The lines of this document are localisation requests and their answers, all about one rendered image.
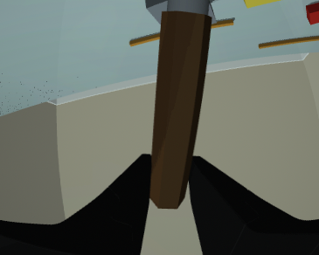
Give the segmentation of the orange thin rod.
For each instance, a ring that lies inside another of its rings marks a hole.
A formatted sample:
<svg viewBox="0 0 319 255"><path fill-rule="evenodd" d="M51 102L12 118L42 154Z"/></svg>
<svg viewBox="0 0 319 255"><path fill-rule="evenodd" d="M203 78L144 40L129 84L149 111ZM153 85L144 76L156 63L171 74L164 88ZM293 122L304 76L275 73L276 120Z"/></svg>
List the orange thin rod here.
<svg viewBox="0 0 319 255"><path fill-rule="evenodd" d="M212 23L212 28L219 28L219 26L227 26L227 25L233 25L233 19L227 19L227 21L217 21L217 23ZM146 43L146 42L151 42L151 40L158 40L159 39L160 33L158 35L151 35L151 36L146 36L142 37L136 40L131 40L131 42L128 42L130 46L135 46L138 44Z"/></svg>
<svg viewBox="0 0 319 255"><path fill-rule="evenodd" d="M265 44L260 44L259 45L259 50L262 49L262 47L264 47L264 49L266 49L266 47L272 47L272 46L280 46L280 45L288 45L288 44L294 44L294 43L301 43L301 42L312 42L312 40L319 40L319 37L314 36L314 37L307 37L307 38L298 38L298 39L289 39L289 40L280 40L280 42L271 42L271 43L265 43Z"/></svg>

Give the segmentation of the brown-handled awl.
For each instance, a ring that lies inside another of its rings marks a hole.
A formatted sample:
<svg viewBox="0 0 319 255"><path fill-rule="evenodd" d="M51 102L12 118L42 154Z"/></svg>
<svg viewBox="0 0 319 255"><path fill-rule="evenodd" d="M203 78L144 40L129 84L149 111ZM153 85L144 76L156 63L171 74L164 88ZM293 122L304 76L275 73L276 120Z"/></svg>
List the brown-handled awl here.
<svg viewBox="0 0 319 255"><path fill-rule="evenodd" d="M160 21L151 191L158 209L177 209L190 181L209 56L209 0L167 0Z"/></svg>

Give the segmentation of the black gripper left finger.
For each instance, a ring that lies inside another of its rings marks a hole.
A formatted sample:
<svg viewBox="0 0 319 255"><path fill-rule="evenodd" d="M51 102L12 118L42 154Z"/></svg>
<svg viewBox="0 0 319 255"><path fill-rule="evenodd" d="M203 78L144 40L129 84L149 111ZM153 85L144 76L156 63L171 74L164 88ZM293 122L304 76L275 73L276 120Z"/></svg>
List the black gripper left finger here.
<svg viewBox="0 0 319 255"><path fill-rule="evenodd" d="M151 177L151 155L141 155L64 222L0 220L0 255L141 255Z"/></svg>

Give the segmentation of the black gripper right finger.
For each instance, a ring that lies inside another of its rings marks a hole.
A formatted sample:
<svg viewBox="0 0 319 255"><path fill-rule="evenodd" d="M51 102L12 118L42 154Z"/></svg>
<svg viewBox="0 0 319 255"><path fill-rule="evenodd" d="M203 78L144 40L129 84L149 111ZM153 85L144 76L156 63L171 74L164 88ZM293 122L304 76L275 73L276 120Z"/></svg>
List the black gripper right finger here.
<svg viewBox="0 0 319 255"><path fill-rule="evenodd" d="M319 219L288 215L201 156L188 187L203 255L319 255Z"/></svg>

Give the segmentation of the grey block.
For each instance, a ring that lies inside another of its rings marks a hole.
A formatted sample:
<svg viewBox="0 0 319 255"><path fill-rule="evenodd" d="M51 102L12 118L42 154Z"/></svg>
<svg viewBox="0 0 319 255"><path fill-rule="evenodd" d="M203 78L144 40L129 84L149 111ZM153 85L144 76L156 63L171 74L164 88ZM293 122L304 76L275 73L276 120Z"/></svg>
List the grey block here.
<svg viewBox="0 0 319 255"><path fill-rule="evenodd" d="M158 21L160 25L160 21L162 21L162 11L167 11L167 0L145 0L146 9L148 9L149 14ZM212 16L212 23L217 23L215 14L213 14L212 5L209 1L209 16Z"/></svg>

